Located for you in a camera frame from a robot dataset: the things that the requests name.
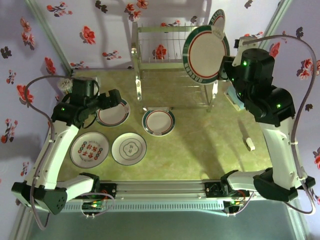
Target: floral wallpaper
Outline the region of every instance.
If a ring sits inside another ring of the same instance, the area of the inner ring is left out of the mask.
[[[144,27],[200,26],[209,24],[215,11],[223,9],[228,21],[225,33],[229,45],[233,46],[234,40],[245,34],[260,38],[279,1],[238,0],[232,4],[212,1],[208,8],[206,0],[125,0],[117,3],[112,0],[31,0],[50,27],[70,67],[80,68],[76,63],[83,62],[83,66],[88,68],[121,69],[133,65],[133,22]],[[259,21],[248,24],[248,19]],[[172,32],[167,32],[166,36],[161,33],[154,36],[145,34],[146,41],[142,41],[145,46],[141,46],[143,58],[147,61],[180,59],[182,56],[177,45],[183,46],[183,42],[166,40],[177,36],[178,33],[173,35]],[[231,48],[231,55],[236,53],[237,50]]]
[[[60,60],[24,1],[0,0],[0,239],[9,239],[19,201],[11,193],[23,182],[40,153],[48,132],[47,121],[27,104],[24,90],[37,77],[64,75]],[[56,12],[63,6],[55,7]],[[54,80],[35,83],[28,100],[52,114],[61,93]]]
[[[281,39],[271,41],[268,47],[269,54],[275,58],[273,70],[273,84],[277,87],[288,90],[294,101],[295,111],[309,87],[313,69],[316,68],[316,79],[310,96],[303,108],[303,112],[297,128],[297,141],[300,158],[303,162],[305,171],[309,176],[316,180],[316,185],[312,188],[312,197],[316,204],[315,215],[306,215],[311,239],[320,239],[320,104],[319,94],[320,85],[318,84],[320,75],[320,60],[313,62],[309,51],[301,43],[286,39],[286,35],[297,37],[307,42],[314,50],[315,55],[320,55],[319,41],[317,33],[320,17],[317,9],[320,8],[319,1],[293,1],[286,14],[276,28],[274,34],[283,35]],[[308,12],[309,16],[314,16],[313,22],[305,18],[297,18],[297,14]],[[299,192],[299,199],[302,209],[309,211],[311,206],[306,194]]]

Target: plate with floral design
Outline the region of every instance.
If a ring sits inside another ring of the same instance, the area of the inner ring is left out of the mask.
[[[171,111],[149,110],[142,118],[144,130],[152,136],[161,137],[172,132],[176,119]]]
[[[100,165],[109,154],[109,141],[100,132],[87,132],[72,144],[70,157],[79,168],[90,169]]]
[[[123,124],[130,115],[130,105],[122,99],[120,104],[104,110],[97,111],[96,121],[105,127],[116,127]]]
[[[139,134],[128,132],[114,140],[111,153],[117,163],[125,166],[134,165],[145,157],[147,143]]]
[[[218,9],[217,11],[215,11],[213,16],[211,17],[211,19],[209,21],[209,25],[213,25],[213,26],[221,29],[221,31],[224,31],[225,24],[226,24],[225,12],[222,9]]]
[[[230,55],[225,33],[213,25],[203,25],[194,29],[186,38],[182,61],[187,74],[198,84],[212,84],[224,56]]]

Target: plate in dish rack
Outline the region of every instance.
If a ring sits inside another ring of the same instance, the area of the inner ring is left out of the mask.
[[[71,146],[70,157],[79,168],[90,169],[101,164],[108,156],[109,141],[99,132],[79,136]]]
[[[114,140],[111,148],[114,160],[125,166],[140,162],[147,153],[147,143],[139,134],[128,132]]]
[[[147,133],[161,137],[171,133],[176,124],[175,116],[171,111],[149,110],[142,118],[142,126]]]
[[[222,9],[218,9],[209,21],[209,25],[213,25],[222,31],[225,29],[226,16],[225,12]]]
[[[122,99],[118,106],[97,111],[96,121],[105,127],[116,127],[123,124],[130,115],[130,105]]]
[[[186,38],[182,61],[191,79],[198,84],[212,84],[218,79],[224,56],[230,55],[225,33],[213,25],[199,26]]]

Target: dish rack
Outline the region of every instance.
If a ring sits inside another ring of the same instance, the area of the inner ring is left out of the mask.
[[[210,112],[218,81],[197,84],[185,71],[182,58],[186,38],[198,26],[171,25],[132,23],[131,54],[140,111],[206,108]]]

